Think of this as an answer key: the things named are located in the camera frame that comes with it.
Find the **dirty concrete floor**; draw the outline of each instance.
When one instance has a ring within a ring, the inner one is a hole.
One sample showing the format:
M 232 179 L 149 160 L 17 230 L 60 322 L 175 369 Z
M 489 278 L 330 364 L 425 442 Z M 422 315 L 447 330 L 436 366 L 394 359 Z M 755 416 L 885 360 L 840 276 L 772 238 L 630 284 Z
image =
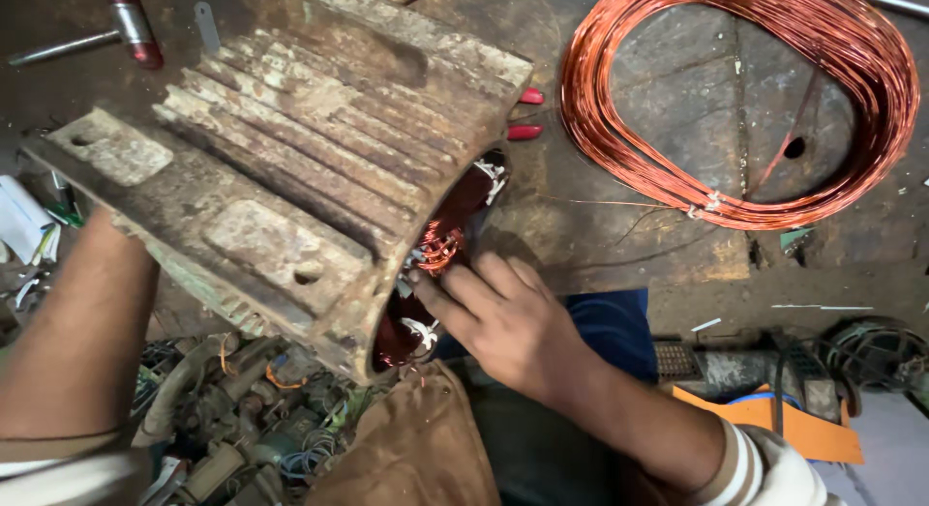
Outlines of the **dirty concrete floor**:
M 858 263 L 842 268 L 779 266 L 751 270 L 748 279 L 710 281 L 649 291 L 648 320 L 655 335 L 679 335 L 689 342 L 729 338 L 743 330 L 790 327 L 809 337 L 844 318 L 887 315 L 902 319 L 929 338 L 929 275 L 923 260 L 894 264 Z M 771 308 L 772 305 L 864 306 L 873 310 Z M 722 321 L 697 333 L 691 328 Z

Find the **metal grate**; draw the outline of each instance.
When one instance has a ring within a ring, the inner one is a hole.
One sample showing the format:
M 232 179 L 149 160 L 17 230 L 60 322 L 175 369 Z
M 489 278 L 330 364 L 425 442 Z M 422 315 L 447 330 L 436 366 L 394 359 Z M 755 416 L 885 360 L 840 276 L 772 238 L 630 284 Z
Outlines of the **metal grate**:
M 693 349 L 681 342 L 656 342 L 658 381 L 699 381 L 703 372 Z
M 830 379 L 829 374 L 819 363 L 819 360 L 812 357 L 807 349 L 798 342 L 792 342 L 785 354 L 790 359 L 794 371 L 796 371 L 797 377 L 801 381 Z

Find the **orange paper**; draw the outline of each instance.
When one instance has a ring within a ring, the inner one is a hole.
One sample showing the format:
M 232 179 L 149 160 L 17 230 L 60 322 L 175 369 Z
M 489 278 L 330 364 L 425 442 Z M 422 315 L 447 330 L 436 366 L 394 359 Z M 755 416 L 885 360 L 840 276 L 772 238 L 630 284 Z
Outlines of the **orange paper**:
M 676 386 L 672 395 L 698 408 L 710 410 L 733 424 L 751 424 L 768 430 L 774 429 L 773 397 L 751 399 L 732 405 L 716 405 Z M 784 438 L 806 459 L 865 464 L 857 432 L 813 417 L 786 403 Z

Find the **hole in floor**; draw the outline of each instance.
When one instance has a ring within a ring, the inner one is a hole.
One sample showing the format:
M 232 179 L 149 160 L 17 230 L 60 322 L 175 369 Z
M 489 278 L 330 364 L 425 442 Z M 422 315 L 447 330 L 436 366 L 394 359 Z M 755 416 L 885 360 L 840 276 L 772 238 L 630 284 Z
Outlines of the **hole in floor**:
M 71 144 L 74 145 L 75 147 L 86 147 L 89 144 L 93 144 L 93 142 L 81 136 L 74 136 L 71 139 Z
M 300 273 L 300 272 L 294 273 L 294 282 L 297 285 L 307 286 L 307 285 L 312 285 L 313 283 L 316 283 L 317 281 L 319 281 L 319 276 L 317 275 L 305 274 L 305 273 Z
M 807 151 L 807 142 L 804 140 L 803 136 L 798 136 L 784 148 L 784 157 L 796 159 L 803 156 L 805 151 Z

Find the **copper wire coil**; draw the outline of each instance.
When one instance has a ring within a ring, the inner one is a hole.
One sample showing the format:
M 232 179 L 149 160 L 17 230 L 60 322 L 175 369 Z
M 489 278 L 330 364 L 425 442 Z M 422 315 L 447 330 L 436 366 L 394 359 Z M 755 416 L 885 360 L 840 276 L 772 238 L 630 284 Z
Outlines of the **copper wire coil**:
M 761 25 L 842 84 L 856 111 L 852 151 L 818 191 L 781 203 L 716 193 L 622 121 L 610 96 L 610 67 L 622 39 L 651 14 L 687 3 Z M 561 68 L 562 120 L 587 156 L 636 191 L 739 230 L 795 227 L 854 203 L 902 156 L 919 100 L 909 47 L 897 28 L 862 0 L 600 0 L 574 32 Z

